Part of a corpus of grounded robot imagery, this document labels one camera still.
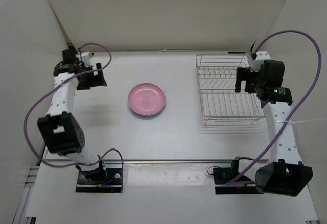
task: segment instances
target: white dish rack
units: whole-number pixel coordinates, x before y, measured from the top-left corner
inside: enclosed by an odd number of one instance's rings
[[[260,101],[255,94],[235,93],[236,69],[248,67],[246,54],[197,55],[196,69],[199,84],[202,123],[204,126],[256,128],[264,118]]]

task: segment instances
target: dish rack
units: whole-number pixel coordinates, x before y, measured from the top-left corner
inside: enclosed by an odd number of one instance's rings
[[[205,126],[256,127],[264,118],[260,101],[255,94],[235,93],[236,69],[248,67],[248,56],[197,55],[202,122]]]

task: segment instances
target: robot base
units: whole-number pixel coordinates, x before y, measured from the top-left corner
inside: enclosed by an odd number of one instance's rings
[[[111,180],[109,184],[98,186],[92,180],[86,179],[81,172],[78,173],[75,192],[102,192],[102,193],[120,193],[122,188],[122,169],[107,168],[107,179],[104,182]]]

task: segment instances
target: plate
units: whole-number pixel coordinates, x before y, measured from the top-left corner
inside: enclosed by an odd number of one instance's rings
[[[136,85],[128,94],[129,107],[140,115],[155,115],[164,108],[165,104],[164,92],[154,84]]]

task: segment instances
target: purple cable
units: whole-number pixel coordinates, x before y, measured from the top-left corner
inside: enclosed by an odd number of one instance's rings
[[[316,47],[317,50],[317,54],[318,54],[318,68],[317,68],[317,73],[316,73],[316,77],[312,83],[312,85],[310,86],[310,89],[308,90],[308,92],[304,95],[304,97],[300,100],[300,102],[292,109],[292,111],[290,112],[290,114],[287,116],[287,118],[285,119],[286,122],[283,123],[281,129],[278,131],[278,133],[275,135],[274,139],[272,139],[272,141],[269,143],[269,145],[262,151],[262,153],[259,154],[259,156],[253,160],[241,173],[239,173],[236,177],[234,177],[232,180],[230,180],[229,182],[226,183],[226,186],[231,185],[233,183],[235,183],[241,176],[243,176],[245,173],[248,172],[249,169],[251,169],[262,157],[264,154],[266,154],[269,149],[274,145],[274,143],[277,141],[277,139],[279,138],[279,136],[282,134],[283,130],[285,129],[287,122],[291,119],[292,115],[295,113],[295,111],[302,105],[302,103],[308,98],[308,96],[310,95],[310,93],[312,92],[312,90],[314,89],[314,87],[317,84],[319,75],[320,75],[320,71],[321,71],[321,51],[319,48],[318,43],[307,33],[299,31],[299,30],[283,30],[277,33],[274,33],[270,36],[268,36],[267,38],[265,38],[261,44],[257,47],[257,49],[255,50],[255,53],[259,50],[259,48],[270,38],[278,35],[278,34],[283,34],[283,33],[296,33],[296,34],[302,34],[304,36],[306,36],[308,39],[311,40],[311,42],[313,43],[313,45]]]
[[[25,136],[25,140],[28,144],[28,146],[30,147],[30,149],[32,150],[33,154],[42,162],[44,163],[45,165],[49,166],[49,167],[53,167],[53,168],[65,168],[65,167],[69,167],[69,166],[72,166],[72,165],[89,165],[89,166],[92,166],[92,165],[96,165],[98,164],[110,151],[116,151],[118,154],[119,154],[119,157],[121,158],[121,162],[122,162],[122,178],[123,178],[123,165],[124,165],[124,160],[123,160],[123,156],[122,154],[115,148],[111,148],[109,150],[107,150],[104,155],[102,155],[99,160],[97,162],[94,162],[92,164],[83,164],[83,163],[71,163],[71,164],[65,164],[65,165],[55,165],[55,164],[50,164],[48,163],[46,160],[42,159],[42,156],[38,154],[38,152],[36,151],[36,149],[32,146],[32,143],[29,139],[29,136],[28,136],[28,133],[27,133],[27,121],[28,121],[28,118],[31,114],[31,112],[33,111],[33,109],[41,102],[43,101],[44,99],[46,99],[48,96],[50,96],[51,94],[53,94],[54,92],[56,92],[58,89],[60,89],[60,87],[67,83],[68,81],[70,81],[71,79],[73,78],[76,78],[76,77],[79,77],[81,75],[84,75],[84,74],[88,74],[88,73],[92,73],[92,72],[97,72],[97,71],[101,71],[101,70],[104,70],[110,63],[111,63],[111,60],[112,60],[112,55],[110,53],[110,51],[100,45],[100,44],[96,44],[96,43],[88,43],[88,44],[85,44],[85,45],[82,45],[78,50],[81,52],[82,48],[88,46],[88,45],[96,45],[96,46],[99,46],[101,48],[103,48],[104,50],[106,50],[110,56],[109,58],[109,61],[106,63],[106,65],[104,65],[103,67],[99,68],[99,69],[95,69],[95,70],[89,70],[89,71],[85,71],[85,72],[81,72],[81,73],[78,73],[76,75],[73,75],[71,77],[69,77],[68,79],[64,80],[63,82],[61,82],[58,86],[56,86],[53,90],[51,90],[50,92],[48,92],[47,94],[45,94],[43,97],[41,97],[36,103],[34,103],[31,108],[27,111],[27,114],[24,118],[24,123],[23,123],[23,131],[24,131],[24,136]]]

